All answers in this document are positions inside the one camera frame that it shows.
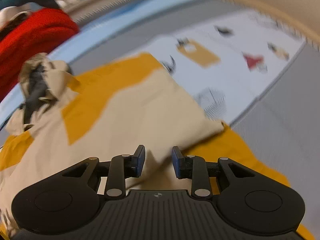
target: gray surface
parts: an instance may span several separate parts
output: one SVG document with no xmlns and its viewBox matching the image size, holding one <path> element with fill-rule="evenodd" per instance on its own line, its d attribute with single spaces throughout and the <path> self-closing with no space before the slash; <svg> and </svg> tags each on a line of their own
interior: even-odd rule
<svg viewBox="0 0 320 240">
<path fill-rule="evenodd" d="M 211 203 L 192 199 L 185 190 L 132 190 L 122 200 L 107 202 L 91 223 L 74 232 L 41 236 L 21 230 L 13 239 L 302 240 L 294 232 L 252 236 L 238 231 L 219 217 Z"/>
<path fill-rule="evenodd" d="M 302 220 L 320 236 L 320 54 L 306 45 L 277 83 L 233 125 L 266 165 L 302 196 Z"/>
</svg>

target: yellow cloth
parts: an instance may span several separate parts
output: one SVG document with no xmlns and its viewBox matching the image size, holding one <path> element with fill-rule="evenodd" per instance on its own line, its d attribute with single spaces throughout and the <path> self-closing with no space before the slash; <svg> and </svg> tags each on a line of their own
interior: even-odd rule
<svg viewBox="0 0 320 240">
<path fill-rule="evenodd" d="M 228 157 L 288 187 L 290 186 L 284 175 L 260 162 L 242 138 L 227 125 L 225 125 L 223 133 L 202 141 L 192 148 L 185 150 L 183 154 L 201 156 L 207 162 L 217 162 L 220 157 Z M 219 194 L 215 178 L 211 178 L 210 181 L 213 193 Z M 299 225 L 297 232 L 306 240 L 316 240 L 302 224 Z"/>
<path fill-rule="evenodd" d="M 9 240 L 4 224 L 0 224 L 0 236 L 2 236 L 4 240 Z"/>
</svg>

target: circular gripper cap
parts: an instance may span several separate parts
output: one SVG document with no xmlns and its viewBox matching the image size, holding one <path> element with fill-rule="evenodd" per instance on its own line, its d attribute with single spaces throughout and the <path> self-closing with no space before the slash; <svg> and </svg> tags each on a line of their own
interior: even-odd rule
<svg viewBox="0 0 320 240">
<path fill-rule="evenodd" d="M 239 230 L 266 236 L 296 230 L 305 212 L 297 192 L 264 176 L 236 179 L 221 192 L 217 206 Z"/>
<path fill-rule="evenodd" d="M 20 228 L 44 235 L 72 231 L 98 212 L 98 195 L 76 178 L 42 181 L 19 192 L 12 213 Z"/>
</svg>

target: red sweater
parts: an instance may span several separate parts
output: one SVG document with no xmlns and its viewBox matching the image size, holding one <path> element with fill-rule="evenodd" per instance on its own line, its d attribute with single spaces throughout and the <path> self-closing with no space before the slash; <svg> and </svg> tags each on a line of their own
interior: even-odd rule
<svg viewBox="0 0 320 240">
<path fill-rule="evenodd" d="M 33 55 L 49 53 L 79 32 L 61 10 L 44 8 L 10 32 L 0 42 L 0 102 L 17 84 L 23 63 Z"/>
</svg>

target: ribbed black plate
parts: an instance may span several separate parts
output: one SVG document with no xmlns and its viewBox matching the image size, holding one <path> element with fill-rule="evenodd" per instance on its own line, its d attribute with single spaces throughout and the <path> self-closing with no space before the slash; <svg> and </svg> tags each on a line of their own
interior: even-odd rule
<svg viewBox="0 0 320 240">
<path fill-rule="evenodd" d="M 86 226 L 56 236 L 21 230 L 15 240 L 302 240 L 295 232 L 280 236 L 254 236 L 232 228 L 208 201 L 192 199 L 185 190 L 131 190 L 109 201 Z"/>
</svg>

